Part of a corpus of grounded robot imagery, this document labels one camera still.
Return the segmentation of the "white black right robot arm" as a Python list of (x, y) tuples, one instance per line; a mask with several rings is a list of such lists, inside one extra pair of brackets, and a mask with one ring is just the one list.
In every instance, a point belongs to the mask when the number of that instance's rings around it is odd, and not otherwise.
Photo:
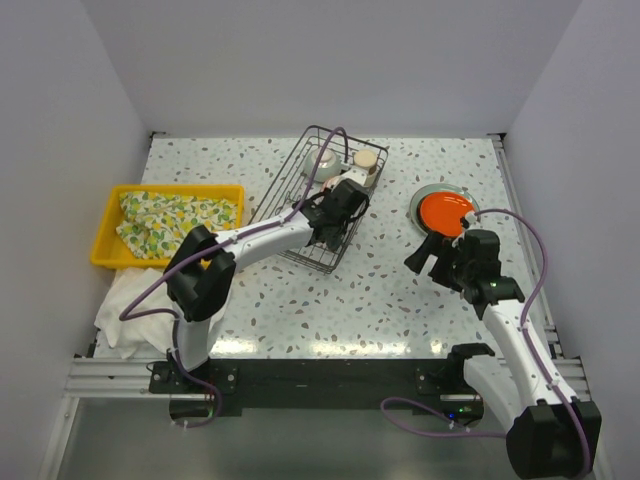
[(514, 472), (522, 479), (582, 479), (593, 468), (602, 423), (594, 401), (582, 401), (553, 363), (525, 311), (517, 281), (501, 272), (500, 240), (488, 230), (468, 230), (451, 239), (429, 233), (405, 265), (460, 293), (493, 336), (507, 370), (485, 346), (452, 348), (445, 369), (448, 386), (474, 389), (499, 419)]

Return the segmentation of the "celadon green flower plate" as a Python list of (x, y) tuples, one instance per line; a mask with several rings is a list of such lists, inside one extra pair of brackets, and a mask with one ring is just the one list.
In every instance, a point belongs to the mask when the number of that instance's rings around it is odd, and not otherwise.
[(477, 201), (473, 198), (473, 196), (470, 195), (465, 190), (463, 190), (461, 187), (457, 187), (448, 183), (435, 183), (435, 184), (429, 184), (424, 187), (421, 187), (413, 195), (411, 199), (410, 206), (409, 206), (409, 214), (410, 214), (412, 223), (425, 234), (428, 234), (434, 231), (427, 229), (425, 225), (422, 223), (422, 221), (419, 219), (418, 207), (425, 196), (434, 192), (441, 192), (441, 191), (457, 193), (465, 197), (466, 199), (468, 199), (473, 204), (476, 212), (480, 210), (480, 207)]

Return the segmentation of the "beige ceramic cup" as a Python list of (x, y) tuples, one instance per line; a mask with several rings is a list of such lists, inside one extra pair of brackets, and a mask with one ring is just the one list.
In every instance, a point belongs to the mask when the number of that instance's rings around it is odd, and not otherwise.
[(368, 149), (362, 149), (353, 155), (353, 168), (358, 172), (360, 183), (369, 188), (376, 177), (377, 155)]

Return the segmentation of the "teal blue plate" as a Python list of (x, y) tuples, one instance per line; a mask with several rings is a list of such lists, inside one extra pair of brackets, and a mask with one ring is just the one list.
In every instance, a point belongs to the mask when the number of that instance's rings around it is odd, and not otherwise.
[(331, 252), (338, 251), (344, 243), (345, 236), (346, 232), (344, 230), (330, 231), (324, 240), (326, 249)]

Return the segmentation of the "orange red plate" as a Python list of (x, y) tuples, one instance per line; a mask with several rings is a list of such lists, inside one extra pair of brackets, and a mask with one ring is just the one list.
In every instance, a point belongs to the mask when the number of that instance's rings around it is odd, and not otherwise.
[(473, 204), (465, 197), (441, 191), (428, 194), (422, 199), (418, 216), (427, 229), (454, 238), (463, 232), (461, 220), (474, 211)]

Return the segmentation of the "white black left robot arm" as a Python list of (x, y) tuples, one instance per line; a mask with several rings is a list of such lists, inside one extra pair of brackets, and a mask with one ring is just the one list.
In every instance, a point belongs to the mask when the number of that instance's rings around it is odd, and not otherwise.
[(205, 385), (204, 363), (212, 346), (209, 328), (227, 303), (236, 273), (273, 255), (316, 244), (336, 251), (368, 207), (365, 190), (344, 180), (254, 225), (220, 234), (203, 226), (192, 229), (165, 270), (167, 294), (178, 307), (173, 382), (185, 392)]

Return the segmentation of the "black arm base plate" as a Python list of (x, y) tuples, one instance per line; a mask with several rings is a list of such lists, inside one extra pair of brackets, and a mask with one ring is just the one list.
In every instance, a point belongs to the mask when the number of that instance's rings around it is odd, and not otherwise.
[(148, 391), (170, 399), (174, 419), (204, 417), (222, 405), (222, 416), (251, 409), (377, 410), (389, 397), (420, 402), (448, 420), (483, 417), (481, 397), (461, 379), (447, 380), (444, 359), (211, 359), (194, 375), (221, 392), (184, 378), (171, 360), (148, 365)]

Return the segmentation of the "red white patterned bowl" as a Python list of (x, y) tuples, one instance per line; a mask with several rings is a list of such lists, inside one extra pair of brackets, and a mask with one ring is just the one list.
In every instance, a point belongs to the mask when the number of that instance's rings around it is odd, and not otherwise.
[(341, 175), (339, 176), (334, 176), (330, 179), (327, 179), (324, 184), (322, 185), (321, 191), (331, 191), (333, 190), (337, 185), (339, 185), (341, 182), (343, 181), (343, 177)]

